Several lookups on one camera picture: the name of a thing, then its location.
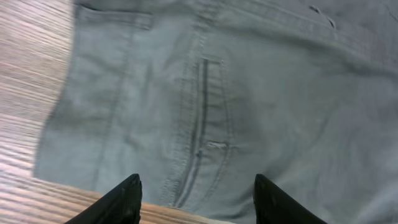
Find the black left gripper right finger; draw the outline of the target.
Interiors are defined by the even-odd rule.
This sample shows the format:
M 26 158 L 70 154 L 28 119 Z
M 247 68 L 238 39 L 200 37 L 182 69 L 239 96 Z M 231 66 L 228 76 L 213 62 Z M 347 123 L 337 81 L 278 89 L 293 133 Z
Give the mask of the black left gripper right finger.
M 257 224 L 326 224 L 262 174 L 253 192 Z

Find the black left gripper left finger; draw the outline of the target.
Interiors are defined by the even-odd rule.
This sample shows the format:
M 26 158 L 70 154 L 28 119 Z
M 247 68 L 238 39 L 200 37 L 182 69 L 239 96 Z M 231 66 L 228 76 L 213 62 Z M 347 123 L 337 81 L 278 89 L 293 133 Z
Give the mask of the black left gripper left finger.
M 65 224 L 139 224 L 142 182 L 132 174 Z

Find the grey cotton shorts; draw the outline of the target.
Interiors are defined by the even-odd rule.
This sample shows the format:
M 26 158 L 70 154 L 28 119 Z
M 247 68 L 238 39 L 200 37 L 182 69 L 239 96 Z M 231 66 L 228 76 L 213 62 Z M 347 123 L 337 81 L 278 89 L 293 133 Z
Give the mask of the grey cotton shorts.
M 254 223 L 263 174 L 328 223 L 397 222 L 396 1 L 75 1 L 34 176 Z

